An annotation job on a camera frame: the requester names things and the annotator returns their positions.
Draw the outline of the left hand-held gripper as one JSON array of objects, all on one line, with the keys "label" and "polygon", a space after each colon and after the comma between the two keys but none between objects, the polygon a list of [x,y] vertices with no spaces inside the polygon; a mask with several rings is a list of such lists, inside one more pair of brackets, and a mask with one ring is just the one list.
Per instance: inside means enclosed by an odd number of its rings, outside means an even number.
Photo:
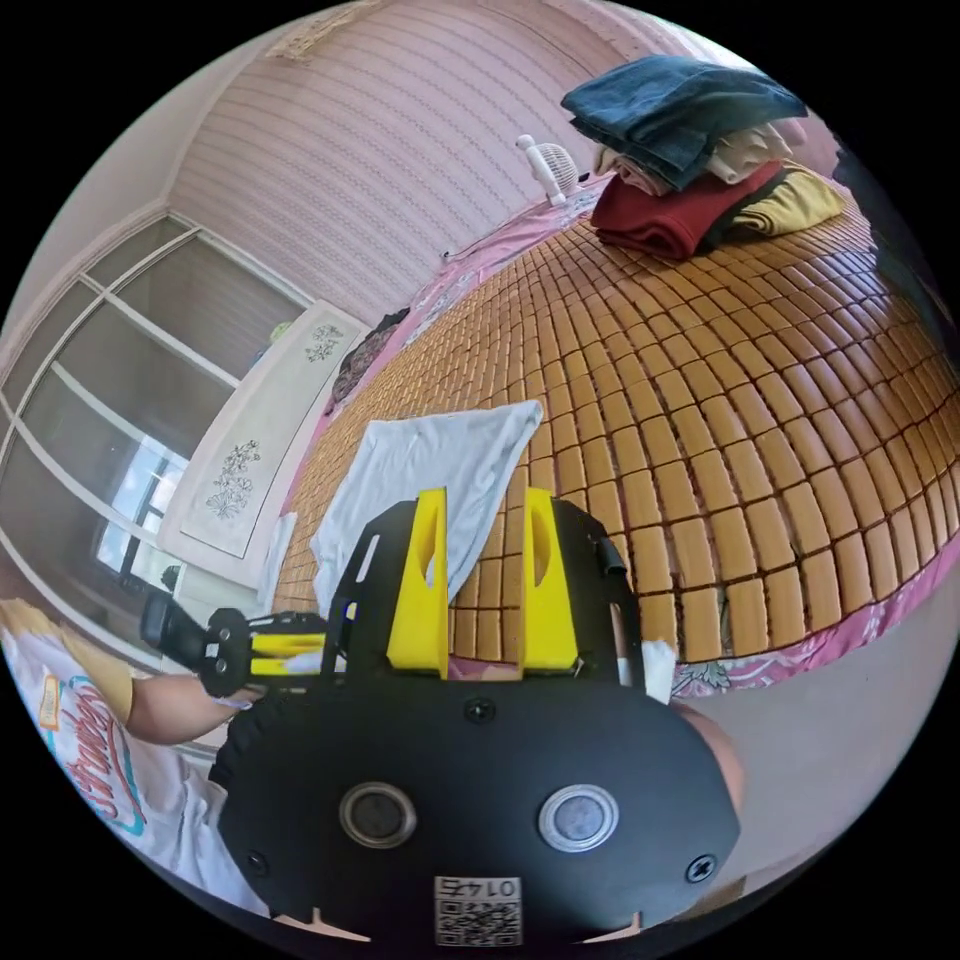
[{"label": "left hand-held gripper", "polygon": [[327,621],[309,612],[246,619],[234,609],[211,617],[200,660],[200,681],[213,697],[244,688],[300,689],[319,676]]}]

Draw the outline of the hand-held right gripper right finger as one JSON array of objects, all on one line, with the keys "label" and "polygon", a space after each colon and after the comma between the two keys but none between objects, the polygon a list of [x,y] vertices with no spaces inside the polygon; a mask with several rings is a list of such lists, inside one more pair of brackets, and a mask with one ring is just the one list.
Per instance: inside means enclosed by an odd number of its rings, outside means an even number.
[{"label": "hand-held right gripper right finger", "polygon": [[571,669],[578,659],[553,497],[525,494],[522,549],[522,667]]}]

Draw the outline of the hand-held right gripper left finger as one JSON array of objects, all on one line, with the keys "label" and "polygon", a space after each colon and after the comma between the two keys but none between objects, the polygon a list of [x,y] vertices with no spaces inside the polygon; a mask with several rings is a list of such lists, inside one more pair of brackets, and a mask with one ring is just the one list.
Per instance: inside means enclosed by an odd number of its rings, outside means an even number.
[{"label": "hand-held right gripper left finger", "polygon": [[424,490],[415,504],[386,656],[401,672],[449,670],[447,492]]}]

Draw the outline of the person's right hand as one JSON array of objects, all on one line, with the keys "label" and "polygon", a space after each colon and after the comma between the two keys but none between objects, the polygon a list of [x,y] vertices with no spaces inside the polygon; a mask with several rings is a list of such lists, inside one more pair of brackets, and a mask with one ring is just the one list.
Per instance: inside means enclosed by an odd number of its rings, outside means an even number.
[{"label": "person's right hand", "polygon": [[646,692],[669,706],[691,725],[709,746],[723,775],[734,809],[740,815],[745,798],[746,775],[733,740],[713,719],[680,700],[672,699],[676,654],[665,640],[642,641],[640,648]]}]

